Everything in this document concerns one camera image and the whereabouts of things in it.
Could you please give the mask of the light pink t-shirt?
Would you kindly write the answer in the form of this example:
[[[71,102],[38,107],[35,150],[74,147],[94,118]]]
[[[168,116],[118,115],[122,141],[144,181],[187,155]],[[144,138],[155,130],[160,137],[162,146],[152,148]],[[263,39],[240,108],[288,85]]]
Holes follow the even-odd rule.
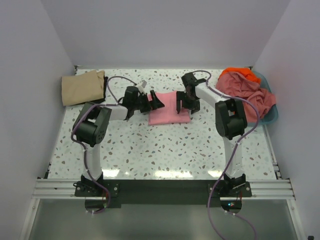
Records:
[[[191,121],[189,111],[182,108],[177,112],[177,94],[176,91],[167,93],[155,93],[157,98],[164,104],[164,107],[152,110],[149,113],[148,124],[165,125],[165,124],[178,124],[189,123]]]

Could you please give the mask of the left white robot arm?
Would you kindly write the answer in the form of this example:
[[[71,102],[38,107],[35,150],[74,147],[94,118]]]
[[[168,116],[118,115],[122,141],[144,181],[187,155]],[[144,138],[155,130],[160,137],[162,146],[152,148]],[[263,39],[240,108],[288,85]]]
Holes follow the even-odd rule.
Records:
[[[86,102],[74,122],[71,140],[83,147],[84,172],[81,178],[89,180],[86,191],[99,196],[104,190],[100,160],[100,144],[106,136],[110,121],[127,121],[135,113],[149,113],[165,107],[165,104],[151,90],[150,97],[142,87],[128,86],[124,96],[116,103]]]

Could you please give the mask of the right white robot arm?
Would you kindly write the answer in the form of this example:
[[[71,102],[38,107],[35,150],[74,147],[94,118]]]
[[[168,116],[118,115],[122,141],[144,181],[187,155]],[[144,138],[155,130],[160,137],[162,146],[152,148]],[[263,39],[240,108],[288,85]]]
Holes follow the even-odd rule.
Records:
[[[248,126],[243,102],[229,96],[216,88],[210,87],[207,81],[197,79],[193,72],[184,74],[182,83],[185,90],[176,92],[176,111],[188,109],[192,114],[200,110],[200,100],[205,101],[215,110],[215,127],[222,137],[225,149],[225,173],[223,173],[223,192],[235,196],[246,182],[242,165],[242,148],[238,141]]]

